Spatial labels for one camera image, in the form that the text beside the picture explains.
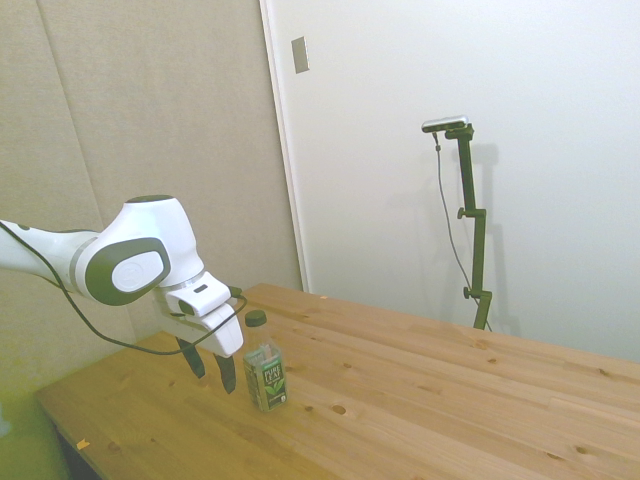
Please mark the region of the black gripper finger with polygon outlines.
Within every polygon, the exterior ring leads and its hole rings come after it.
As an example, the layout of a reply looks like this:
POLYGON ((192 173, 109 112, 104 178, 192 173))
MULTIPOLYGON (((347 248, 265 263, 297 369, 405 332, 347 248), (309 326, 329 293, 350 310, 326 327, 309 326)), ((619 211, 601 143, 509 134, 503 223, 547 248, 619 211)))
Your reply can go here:
POLYGON ((223 357, 215 354, 214 358, 220 372, 220 378, 225 391, 231 394, 236 389, 236 369, 232 356, 223 357))
POLYGON ((187 361, 192 373, 198 379, 203 378, 206 374, 206 369, 197 349, 192 343, 179 337, 176 338, 176 341, 178 343, 179 350, 187 361))

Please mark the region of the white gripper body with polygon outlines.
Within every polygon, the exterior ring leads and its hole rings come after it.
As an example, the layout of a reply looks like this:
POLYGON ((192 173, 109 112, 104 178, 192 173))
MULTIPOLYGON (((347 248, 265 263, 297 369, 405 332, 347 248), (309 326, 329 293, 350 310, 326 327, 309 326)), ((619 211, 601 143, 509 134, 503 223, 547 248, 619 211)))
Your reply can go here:
POLYGON ((230 292, 210 288, 154 289, 154 306, 163 330, 214 354, 229 357, 244 339, 230 292))

